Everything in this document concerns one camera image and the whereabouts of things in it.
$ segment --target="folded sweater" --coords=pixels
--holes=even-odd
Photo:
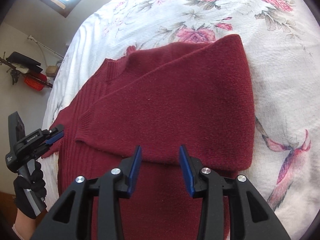
[[[60,193],[79,175],[115,168],[134,147],[143,162],[130,200],[121,200],[125,238],[195,239],[201,200],[191,199],[178,164],[186,144],[207,167],[233,177],[252,160],[254,106],[250,73],[238,35],[215,43],[172,43],[106,59],[55,123]],[[225,206],[225,235],[228,208]],[[92,239],[96,239],[94,201]]]

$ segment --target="blue gripper pad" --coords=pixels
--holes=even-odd
[[[188,193],[190,194],[191,197],[193,197],[195,194],[195,188],[194,188],[193,174],[189,164],[189,159],[190,157],[185,152],[183,146],[180,146],[179,163],[182,169],[184,183],[186,185]]]
[[[55,143],[56,141],[58,141],[59,139],[61,139],[64,136],[64,132],[60,132],[57,135],[53,136],[52,138],[50,138],[49,140],[45,141],[45,144],[47,145],[51,145],[53,143]]]
[[[137,184],[137,180],[138,180],[138,175],[139,175],[139,171],[140,171],[140,166],[141,166],[141,162],[142,162],[142,150],[141,147],[138,146],[136,148],[135,154],[134,154],[134,160],[131,166],[131,170],[130,170],[130,174],[129,174],[129,188],[128,188],[128,195],[131,196],[132,193],[135,191],[136,189],[136,184]]]

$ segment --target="white wall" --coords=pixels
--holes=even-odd
[[[17,51],[44,65],[39,47],[27,40],[28,35],[64,55],[82,22],[111,0],[81,0],[67,18],[39,0],[16,0],[0,26],[0,55],[8,57]],[[49,65],[59,58],[45,53]],[[7,67],[0,66],[0,191],[14,193],[12,182],[16,175],[5,166],[4,156],[9,152],[8,115],[18,111],[26,133],[41,128],[50,89],[37,92],[24,84],[23,79],[12,85]]]
[[[40,0],[16,0],[4,22],[64,55],[82,22],[110,1],[81,0],[65,18]]]
[[[43,56],[39,47],[30,40],[27,35],[9,26],[6,23],[0,25],[0,55],[6,57],[17,51],[25,56],[41,62],[41,67],[45,70]],[[55,65],[59,58],[50,52],[44,54],[48,65]],[[23,77],[19,78],[17,84],[12,85],[10,72],[6,73],[9,67],[0,66],[0,191],[14,194],[13,180],[16,174],[10,172],[4,161],[4,157],[10,151],[8,136],[8,115],[18,111],[26,129],[26,134],[42,127],[44,112],[51,89],[44,88],[36,91],[23,82]]]

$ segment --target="gloved hand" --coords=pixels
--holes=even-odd
[[[31,219],[36,219],[36,215],[23,189],[31,189],[39,198],[47,195],[47,190],[44,187],[45,182],[43,180],[43,172],[41,171],[41,163],[35,162],[35,168],[36,169],[33,171],[30,177],[30,180],[34,182],[31,185],[26,181],[25,178],[21,176],[18,176],[13,182],[14,191],[16,193],[16,199],[14,202],[17,208],[19,208],[22,213]]]

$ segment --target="bed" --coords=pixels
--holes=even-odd
[[[45,112],[53,123],[105,58],[129,46],[214,42],[240,35],[249,62],[256,131],[243,171],[298,240],[320,209],[320,27],[303,0],[112,0],[80,26]],[[58,198],[58,153],[42,159],[50,208]]]

